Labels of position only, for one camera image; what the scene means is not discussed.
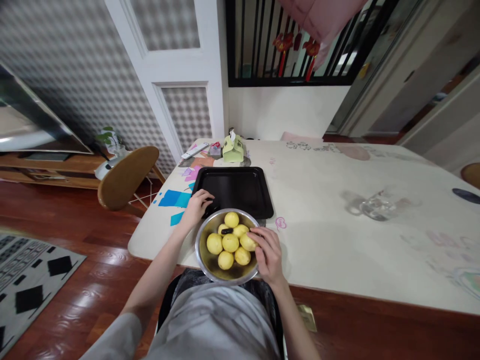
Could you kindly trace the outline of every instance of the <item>white table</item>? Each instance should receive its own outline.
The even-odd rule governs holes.
[[[204,141],[214,142],[196,144]],[[290,284],[480,314],[480,205],[452,193],[478,189],[400,146],[244,144],[265,172],[275,210],[266,226],[279,234]],[[153,259],[172,233],[171,216],[183,209],[158,204],[167,190],[190,192],[184,171],[173,170],[140,221],[128,243],[134,256]],[[386,222],[354,214],[350,204],[386,185],[412,189],[421,206]],[[180,265],[198,267],[195,235]]]

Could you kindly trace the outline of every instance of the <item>television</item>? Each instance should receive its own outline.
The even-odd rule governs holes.
[[[26,151],[93,154],[21,79],[0,63],[0,152]]]

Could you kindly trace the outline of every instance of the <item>wooden tv stand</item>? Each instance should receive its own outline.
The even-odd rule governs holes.
[[[27,160],[20,152],[0,155],[0,179],[30,184],[98,189],[95,177],[105,159],[100,155],[74,154],[65,161]]]

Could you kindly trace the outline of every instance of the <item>window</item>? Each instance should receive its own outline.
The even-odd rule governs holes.
[[[313,39],[276,0],[225,0],[230,87],[351,85],[398,0],[369,0],[332,42],[313,71]],[[289,37],[280,53],[274,41]]]

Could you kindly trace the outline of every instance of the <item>tissue box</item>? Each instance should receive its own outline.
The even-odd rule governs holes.
[[[244,160],[244,146],[242,138],[235,135],[235,140],[232,141],[231,136],[227,136],[223,141],[223,161],[227,163],[241,163]]]

